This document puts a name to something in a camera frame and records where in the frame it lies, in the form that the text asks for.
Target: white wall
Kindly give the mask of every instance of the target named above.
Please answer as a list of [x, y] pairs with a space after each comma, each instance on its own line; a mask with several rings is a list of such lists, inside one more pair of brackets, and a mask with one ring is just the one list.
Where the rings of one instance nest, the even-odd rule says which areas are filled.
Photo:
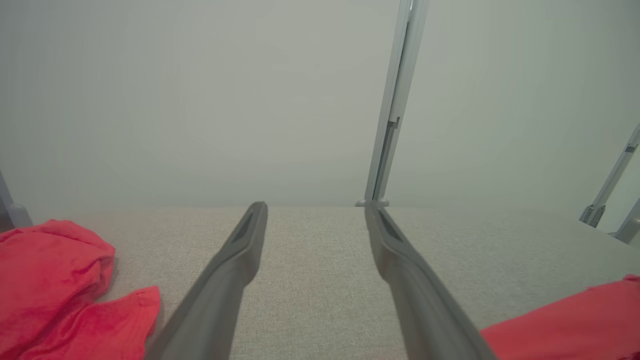
[[0, 168], [35, 222], [123, 206], [352, 206], [398, 0], [0, 4]]
[[[432, 0], [391, 206], [497, 202], [578, 219], [640, 122], [639, 19], [631, 0]], [[639, 180], [621, 188], [638, 198]]]

